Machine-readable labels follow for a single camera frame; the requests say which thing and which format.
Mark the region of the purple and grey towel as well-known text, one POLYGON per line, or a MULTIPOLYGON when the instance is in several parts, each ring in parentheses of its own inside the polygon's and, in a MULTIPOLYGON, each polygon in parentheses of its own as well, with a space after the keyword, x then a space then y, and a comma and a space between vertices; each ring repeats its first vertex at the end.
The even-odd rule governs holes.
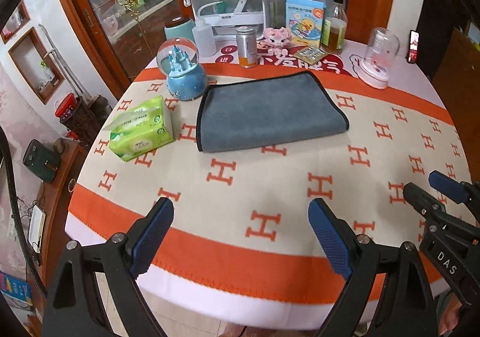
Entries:
POLYGON ((350 123, 315 74, 212 85, 196 122, 197 149, 230 152, 328 137, 350 123))

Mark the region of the orange beige H-pattern tablecloth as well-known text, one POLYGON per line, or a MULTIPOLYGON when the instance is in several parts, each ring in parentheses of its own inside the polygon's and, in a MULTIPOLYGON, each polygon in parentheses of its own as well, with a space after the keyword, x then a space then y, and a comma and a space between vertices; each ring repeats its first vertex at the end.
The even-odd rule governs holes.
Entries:
POLYGON ((308 204, 334 213, 379 244, 419 244, 423 219, 403 198, 429 173, 469 181, 476 174, 454 122, 420 68, 397 58, 389 85, 357 75, 365 46, 348 42, 311 67, 350 127, 340 135, 255 149, 197 149, 199 102, 170 96, 150 62, 114 115, 157 96, 172 117, 172 143, 123 161, 98 134, 77 180, 65 230, 81 244, 126 231, 161 197, 172 228, 138 279, 154 314, 174 304, 226 322, 272 329, 315 328, 343 287, 308 223, 308 204))

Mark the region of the blue castle snow globe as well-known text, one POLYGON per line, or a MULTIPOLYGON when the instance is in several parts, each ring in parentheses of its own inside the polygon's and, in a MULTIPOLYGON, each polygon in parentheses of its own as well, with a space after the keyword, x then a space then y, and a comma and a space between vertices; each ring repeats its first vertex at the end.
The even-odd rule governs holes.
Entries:
POLYGON ((179 37, 166 40, 157 51, 156 61, 174 98, 192 101, 206 91, 208 77, 198 61, 198 50, 193 41, 179 37))

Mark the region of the dark green handbag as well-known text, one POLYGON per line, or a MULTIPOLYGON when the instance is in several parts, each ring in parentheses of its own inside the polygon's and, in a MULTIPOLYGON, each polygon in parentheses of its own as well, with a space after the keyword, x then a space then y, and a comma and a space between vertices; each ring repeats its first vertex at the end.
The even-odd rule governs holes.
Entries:
POLYGON ((33 139, 24 153, 23 164, 43 182, 52 183, 61 165, 61 155, 33 139))

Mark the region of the pink glass dome ornament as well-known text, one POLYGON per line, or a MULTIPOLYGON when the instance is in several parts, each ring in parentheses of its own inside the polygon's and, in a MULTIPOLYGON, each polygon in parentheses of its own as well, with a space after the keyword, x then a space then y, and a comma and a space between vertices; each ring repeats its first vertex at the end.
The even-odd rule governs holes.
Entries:
POLYGON ((393 32, 381 27, 374 28, 364 56, 360 59, 359 78, 372 88, 386 89, 399 50, 400 40, 393 32))

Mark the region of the blue duck carton box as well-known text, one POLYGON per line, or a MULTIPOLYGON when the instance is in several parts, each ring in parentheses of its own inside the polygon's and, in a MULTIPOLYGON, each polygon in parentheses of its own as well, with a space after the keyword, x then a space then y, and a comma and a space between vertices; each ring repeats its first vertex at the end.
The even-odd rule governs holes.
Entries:
POLYGON ((286 0, 286 29, 296 45, 320 47, 326 0, 286 0))

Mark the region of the pink plush toy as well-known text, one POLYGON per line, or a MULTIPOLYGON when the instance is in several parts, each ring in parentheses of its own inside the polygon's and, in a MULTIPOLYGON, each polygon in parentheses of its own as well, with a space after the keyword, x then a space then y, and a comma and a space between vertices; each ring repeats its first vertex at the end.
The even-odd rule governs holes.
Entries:
POLYGON ((263 39, 259 44, 268 49, 288 49, 291 42, 291 34, 285 27, 264 29, 263 39))

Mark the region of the white translucent plastic bottle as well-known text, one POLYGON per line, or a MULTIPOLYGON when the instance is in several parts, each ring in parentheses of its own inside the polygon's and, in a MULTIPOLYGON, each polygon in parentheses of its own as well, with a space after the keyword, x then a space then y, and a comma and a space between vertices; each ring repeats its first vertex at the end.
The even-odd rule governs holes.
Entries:
POLYGON ((216 40, 212 26, 204 18, 197 18, 192 29, 200 57, 212 57, 216 53, 216 40))

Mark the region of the teal canister brown lid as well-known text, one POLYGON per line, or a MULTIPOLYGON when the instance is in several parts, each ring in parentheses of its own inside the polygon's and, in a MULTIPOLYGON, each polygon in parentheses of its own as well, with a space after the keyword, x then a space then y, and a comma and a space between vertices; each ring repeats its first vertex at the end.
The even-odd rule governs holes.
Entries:
POLYGON ((194 21, 186 16, 176 16, 164 25, 164 34, 167 40, 173 38, 184 38, 195 42, 193 30, 194 21))

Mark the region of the smartphone on stand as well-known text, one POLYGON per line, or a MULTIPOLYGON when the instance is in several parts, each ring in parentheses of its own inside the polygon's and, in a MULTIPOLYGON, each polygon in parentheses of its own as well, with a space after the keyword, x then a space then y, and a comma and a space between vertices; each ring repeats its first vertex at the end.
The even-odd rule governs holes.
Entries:
POLYGON ((419 33, 411 30, 408 38, 408 52, 406 56, 407 63, 415 64, 418 57, 419 33))

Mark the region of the white clear storage box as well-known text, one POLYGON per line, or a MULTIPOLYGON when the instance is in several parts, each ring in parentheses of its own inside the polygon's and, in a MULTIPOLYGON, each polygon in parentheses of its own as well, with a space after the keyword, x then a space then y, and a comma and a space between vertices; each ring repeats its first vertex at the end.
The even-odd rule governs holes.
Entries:
POLYGON ((202 18, 213 30, 216 40, 232 40, 239 26, 247 26, 264 37, 272 18, 274 0, 191 0, 195 19, 202 18))

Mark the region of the glass bottle amber liquid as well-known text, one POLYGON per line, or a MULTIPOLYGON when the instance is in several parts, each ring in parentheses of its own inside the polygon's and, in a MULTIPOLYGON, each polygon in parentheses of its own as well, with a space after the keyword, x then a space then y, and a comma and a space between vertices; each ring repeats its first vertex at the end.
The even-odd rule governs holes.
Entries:
POLYGON ((325 13, 321 47, 328 53, 340 53, 343 51, 346 31, 347 15, 343 8, 343 0, 333 0, 325 13))

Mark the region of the foil pill blister pack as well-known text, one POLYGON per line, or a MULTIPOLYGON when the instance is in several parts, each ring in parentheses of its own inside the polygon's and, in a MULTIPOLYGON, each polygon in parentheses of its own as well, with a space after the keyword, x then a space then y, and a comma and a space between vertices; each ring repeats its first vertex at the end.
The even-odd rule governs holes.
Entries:
POLYGON ((308 65, 315 65, 328 55, 322 49, 313 47, 304 47, 293 54, 293 57, 306 62, 308 65))

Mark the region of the silver orange can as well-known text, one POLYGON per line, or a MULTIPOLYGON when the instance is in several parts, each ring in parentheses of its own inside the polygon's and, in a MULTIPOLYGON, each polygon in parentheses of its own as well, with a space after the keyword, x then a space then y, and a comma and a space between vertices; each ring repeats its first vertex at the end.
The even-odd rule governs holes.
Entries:
POLYGON ((254 29, 249 26, 239 26, 236 29, 236 40, 239 65, 243 68, 257 66, 257 42, 254 29))

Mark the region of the red lidded jar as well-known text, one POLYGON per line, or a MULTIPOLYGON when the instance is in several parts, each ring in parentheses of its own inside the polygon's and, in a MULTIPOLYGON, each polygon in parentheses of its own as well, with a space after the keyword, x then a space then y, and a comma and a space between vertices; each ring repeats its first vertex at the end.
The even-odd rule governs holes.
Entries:
POLYGON ((64 99, 58 104, 55 110, 55 117, 65 119, 71 116, 78 106, 77 97, 73 93, 68 93, 64 99))

